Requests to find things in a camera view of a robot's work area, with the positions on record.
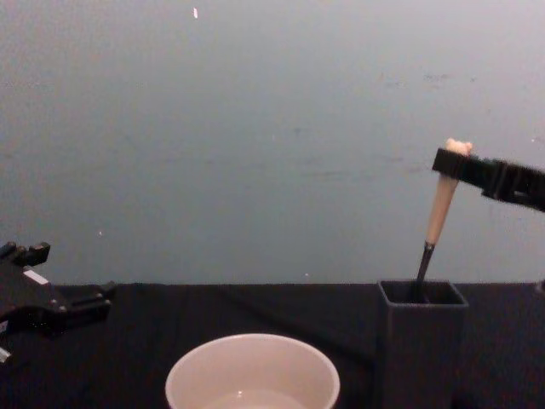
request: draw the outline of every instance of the white bowl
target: white bowl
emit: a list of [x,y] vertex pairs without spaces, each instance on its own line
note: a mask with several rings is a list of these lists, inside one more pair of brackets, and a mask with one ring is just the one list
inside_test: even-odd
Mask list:
[[201,345],[176,362],[165,386],[171,409],[331,409],[339,389],[327,356],[269,334]]

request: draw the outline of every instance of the water in bowl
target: water in bowl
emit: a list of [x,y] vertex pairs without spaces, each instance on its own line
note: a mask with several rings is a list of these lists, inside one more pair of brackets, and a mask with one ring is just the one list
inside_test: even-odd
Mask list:
[[203,409],[307,409],[290,396],[272,390],[239,390],[209,403]]

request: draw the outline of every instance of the wooden brush handle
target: wooden brush handle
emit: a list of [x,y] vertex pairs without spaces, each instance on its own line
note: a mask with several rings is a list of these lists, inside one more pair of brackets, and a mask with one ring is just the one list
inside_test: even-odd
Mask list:
[[[452,152],[460,153],[469,156],[473,145],[470,142],[460,142],[454,139],[448,139],[446,149]],[[440,175],[437,183],[437,191],[433,200],[432,213],[429,217],[427,225],[426,241],[430,245],[436,245],[443,225],[445,224],[446,215],[449,212],[450,202],[454,196],[454,191],[458,185],[457,179],[452,179],[449,176]]]

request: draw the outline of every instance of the black table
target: black table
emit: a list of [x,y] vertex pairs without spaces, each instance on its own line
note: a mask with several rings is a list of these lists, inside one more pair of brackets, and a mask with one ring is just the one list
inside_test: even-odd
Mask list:
[[[455,408],[545,407],[545,296],[535,285],[459,285],[470,304]],[[64,287],[73,295],[84,287]],[[295,337],[341,377],[339,408],[370,407],[374,285],[121,285],[107,321],[0,339],[1,408],[166,408],[187,351],[244,332]]]

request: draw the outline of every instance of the black pen holder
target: black pen holder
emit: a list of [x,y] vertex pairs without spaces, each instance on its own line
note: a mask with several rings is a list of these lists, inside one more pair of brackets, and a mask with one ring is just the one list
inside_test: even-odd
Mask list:
[[450,409],[468,302],[449,282],[380,281],[375,409]]

